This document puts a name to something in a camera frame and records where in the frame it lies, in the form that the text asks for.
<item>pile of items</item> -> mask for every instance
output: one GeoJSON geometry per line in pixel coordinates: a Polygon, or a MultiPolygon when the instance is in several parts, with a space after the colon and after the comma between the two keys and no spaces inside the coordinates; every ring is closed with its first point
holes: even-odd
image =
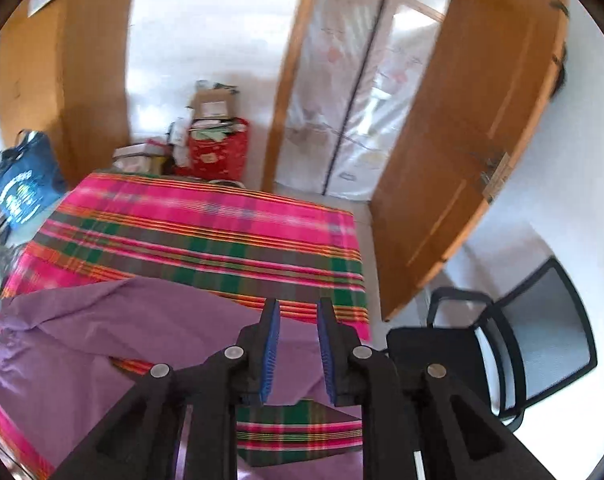
{"type": "Polygon", "coordinates": [[[233,86],[198,81],[189,107],[171,125],[168,138],[116,150],[114,167],[133,173],[241,180],[249,123],[237,117],[237,93],[233,86]]]}

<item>plaid bedsheet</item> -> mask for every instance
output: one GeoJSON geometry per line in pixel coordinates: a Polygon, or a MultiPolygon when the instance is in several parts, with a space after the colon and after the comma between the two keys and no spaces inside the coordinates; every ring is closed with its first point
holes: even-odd
{"type": "MultiPolygon", "coordinates": [[[[6,283],[11,297],[134,275],[209,290],[250,308],[278,298],[282,316],[316,321],[316,301],[368,340],[352,215],[266,193],[169,177],[97,172],[50,216],[6,283]]],[[[144,373],[147,363],[121,361],[144,373]]],[[[238,449],[254,466],[359,449],[360,421],[304,400],[240,410],[238,449]]],[[[0,437],[38,478],[52,467],[0,407],[0,437]]]]}

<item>blue gripper pad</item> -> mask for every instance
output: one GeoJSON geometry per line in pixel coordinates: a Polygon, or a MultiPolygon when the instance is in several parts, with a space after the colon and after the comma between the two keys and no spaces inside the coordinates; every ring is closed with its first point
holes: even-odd
{"type": "Polygon", "coordinates": [[[271,316],[269,335],[266,339],[264,360],[262,361],[262,377],[260,380],[260,401],[262,403],[265,403],[271,394],[275,359],[278,352],[278,338],[280,337],[280,304],[277,301],[274,303],[274,313],[271,316]]]}
{"type": "MultiPolygon", "coordinates": [[[[331,344],[326,325],[326,319],[323,316],[321,303],[325,300],[320,300],[317,304],[317,338],[320,341],[320,353],[322,354],[322,368],[324,369],[324,384],[326,385],[326,393],[331,399],[331,403],[335,406],[337,401],[335,388],[335,365],[333,363],[333,355],[331,353],[331,344]]],[[[328,301],[328,307],[332,310],[333,305],[328,301]]]]}

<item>wooden door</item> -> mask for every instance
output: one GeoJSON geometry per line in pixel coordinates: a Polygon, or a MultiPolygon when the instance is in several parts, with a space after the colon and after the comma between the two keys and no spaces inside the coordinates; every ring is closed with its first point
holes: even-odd
{"type": "Polygon", "coordinates": [[[556,81],[565,3],[451,0],[370,204],[384,319],[439,272],[520,158],[556,81]]]}

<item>tiled floor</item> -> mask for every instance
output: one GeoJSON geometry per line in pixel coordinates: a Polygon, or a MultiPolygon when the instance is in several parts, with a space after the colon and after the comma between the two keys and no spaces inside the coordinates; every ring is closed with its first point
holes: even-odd
{"type": "Polygon", "coordinates": [[[371,214],[366,202],[352,202],[343,198],[333,196],[321,196],[314,193],[298,191],[290,187],[276,184],[275,193],[282,196],[307,200],[329,207],[343,209],[353,214],[355,218],[355,229],[360,244],[362,256],[362,267],[364,274],[364,286],[367,289],[368,320],[371,328],[370,344],[373,348],[386,348],[386,333],[397,326],[418,326],[423,318],[418,312],[418,302],[412,301],[404,307],[390,322],[383,322],[380,311],[380,289],[378,287],[378,269],[376,265],[376,254],[371,232],[371,214]]]}

